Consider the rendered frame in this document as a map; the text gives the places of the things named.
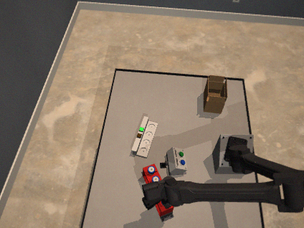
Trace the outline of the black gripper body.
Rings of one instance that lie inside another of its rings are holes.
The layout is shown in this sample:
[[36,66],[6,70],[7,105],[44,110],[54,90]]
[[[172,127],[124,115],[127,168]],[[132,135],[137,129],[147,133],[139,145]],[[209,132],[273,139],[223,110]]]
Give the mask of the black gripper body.
[[[162,201],[161,201],[161,202],[162,202]],[[163,203],[163,202],[162,202],[162,203]],[[166,209],[168,209],[168,208],[170,208],[170,207],[172,206],[172,205],[170,205],[170,204],[168,204],[168,203],[166,203],[166,204],[163,203],[163,205],[165,206]]]

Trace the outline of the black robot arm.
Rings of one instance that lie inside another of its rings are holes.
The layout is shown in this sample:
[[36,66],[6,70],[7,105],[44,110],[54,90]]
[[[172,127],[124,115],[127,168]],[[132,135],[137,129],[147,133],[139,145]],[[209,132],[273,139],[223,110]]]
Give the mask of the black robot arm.
[[[279,212],[303,211],[304,170],[260,158],[250,152],[246,139],[232,136],[229,137],[224,160],[229,162],[235,173],[255,172],[273,181],[200,184],[192,181],[177,181],[172,176],[166,176],[163,180],[142,185],[144,194],[142,201],[145,208],[152,209],[160,201],[174,207],[198,201],[222,201],[274,204],[277,205]],[[281,199],[281,185],[284,199]]]

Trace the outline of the grey key housing with blue and green keys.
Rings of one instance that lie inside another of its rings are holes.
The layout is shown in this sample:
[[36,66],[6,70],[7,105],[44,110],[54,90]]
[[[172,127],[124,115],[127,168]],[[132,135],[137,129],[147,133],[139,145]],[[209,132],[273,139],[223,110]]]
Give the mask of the grey key housing with blue and green keys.
[[186,174],[187,165],[184,149],[172,147],[166,152],[167,161],[160,163],[161,168],[168,166],[169,176]]

